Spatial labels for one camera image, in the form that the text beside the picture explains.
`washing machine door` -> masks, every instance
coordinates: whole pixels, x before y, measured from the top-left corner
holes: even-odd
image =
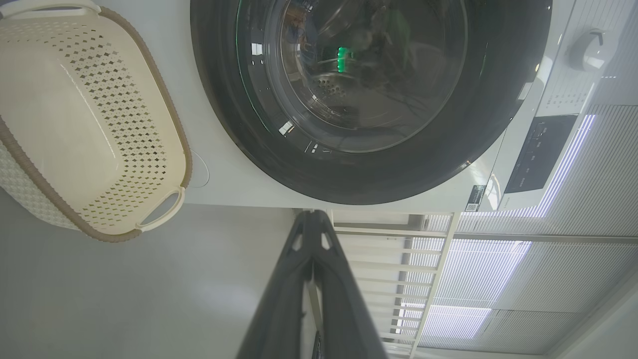
[[[550,18],[539,0],[191,2],[202,83],[235,143],[344,204],[404,199],[476,160],[518,110]]]

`washing machine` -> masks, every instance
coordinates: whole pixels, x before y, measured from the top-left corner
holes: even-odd
[[[194,152],[186,202],[421,213],[540,201],[579,124],[537,116],[574,3],[100,5],[167,84]]]

